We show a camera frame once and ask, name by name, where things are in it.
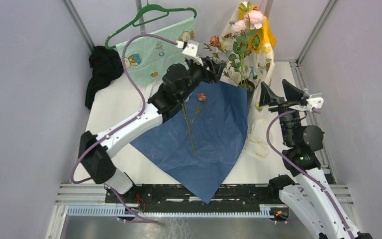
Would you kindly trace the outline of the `flower bunch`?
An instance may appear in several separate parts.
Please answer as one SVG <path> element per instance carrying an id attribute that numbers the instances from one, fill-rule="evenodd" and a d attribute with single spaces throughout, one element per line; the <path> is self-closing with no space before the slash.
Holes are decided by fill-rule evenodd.
<path id="1" fill-rule="evenodd" d="M 259 53 L 262 48 L 263 26 L 267 18 L 260 7 L 249 1 L 238 5 L 238 18 L 230 23 L 231 51 L 241 59 L 242 80 L 250 80 L 250 66 L 245 62 L 252 53 Z"/>

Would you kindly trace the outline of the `blue wrapping paper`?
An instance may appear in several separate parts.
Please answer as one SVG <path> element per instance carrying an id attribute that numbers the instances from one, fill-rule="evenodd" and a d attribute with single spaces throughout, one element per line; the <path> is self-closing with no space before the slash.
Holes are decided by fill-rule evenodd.
<path id="1" fill-rule="evenodd" d="M 198 93 L 206 102 L 191 124 Z M 209 203 L 236 164 L 248 129 L 247 90 L 225 82 L 201 83 L 187 111 L 132 141 L 162 171 Z"/>

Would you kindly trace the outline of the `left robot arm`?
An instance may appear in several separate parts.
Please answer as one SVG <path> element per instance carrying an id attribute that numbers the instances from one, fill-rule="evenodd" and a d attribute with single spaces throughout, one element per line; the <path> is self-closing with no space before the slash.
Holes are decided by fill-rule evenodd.
<path id="1" fill-rule="evenodd" d="M 112 158 L 138 136 L 174 117 L 201 82 L 219 82 L 225 68 L 225 62 L 210 57 L 171 65 L 157 92 L 136 113 L 98 134 L 86 131 L 81 135 L 77 164 L 96 184 L 105 184 L 123 202 L 132 202 L 136 198 L 134 183 L 113 164 Z"/>

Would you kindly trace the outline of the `small rust rose stem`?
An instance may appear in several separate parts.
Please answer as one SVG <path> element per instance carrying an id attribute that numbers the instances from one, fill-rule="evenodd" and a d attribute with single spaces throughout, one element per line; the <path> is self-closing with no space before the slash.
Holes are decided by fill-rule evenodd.
<path id="1" fill-rule="evenodd" d="M 198 98 L 198 104 L 195 108 L 195 112 L 194 112 L 194 115 L 192 117 L 191 124 L 194 123 L 197 114 L 199 114 L 202 110 L 201 103 L 204 103 L 207 100 L 207 97 L 204 93 L 198 93 L 197 98 Z"/>

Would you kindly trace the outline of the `orange flower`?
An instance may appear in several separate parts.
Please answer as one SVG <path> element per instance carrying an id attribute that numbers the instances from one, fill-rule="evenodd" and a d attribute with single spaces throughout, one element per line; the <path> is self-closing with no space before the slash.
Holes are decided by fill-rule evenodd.
<path id="1" fill-rule="evenodd" d="M 241 72 L 242 64 L 239 55 L 227 50 L 227 47 L 221 43 L 218 35 L 213 35 L 209 43 L 205 43 L 203 48 L 210 51 L 215 63 L 225 64 L 222 76 L 230 79 L 236 86 L 241 87 L 243 78 Z"/>

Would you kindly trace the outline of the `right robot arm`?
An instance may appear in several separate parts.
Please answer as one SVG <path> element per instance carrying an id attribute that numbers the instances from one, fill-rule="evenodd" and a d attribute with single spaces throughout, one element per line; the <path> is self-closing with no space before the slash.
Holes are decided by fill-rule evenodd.
<path id="1" fill-rule="evenodd" d="M 323 149 L 324 131 L 316 125 L 302 125 L 300 113 L 319 113 L 324 99 L 284 79 L 284 97 L 277 96 L 262 82 L 259 104 L 278 113 L 268 125 L 269 147 L 291 173 L 269 181 L 268 198 L 283 202 L 303 223 L 314 239 L 370 239 L 352 222 L 327 182 L 315 153 Z"/>

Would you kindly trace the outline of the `cream ribbon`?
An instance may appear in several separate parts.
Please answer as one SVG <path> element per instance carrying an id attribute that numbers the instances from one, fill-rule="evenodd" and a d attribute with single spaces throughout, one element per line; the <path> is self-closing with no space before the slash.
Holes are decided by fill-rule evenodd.
<path id="1" fill-rule="evenodd" d="M 271 148 L 266 138 L 267 127 L 268 122 L 264 118 L 249 124 L 243 151 L 250 157 L 263 160 L 269 156 Z"/>

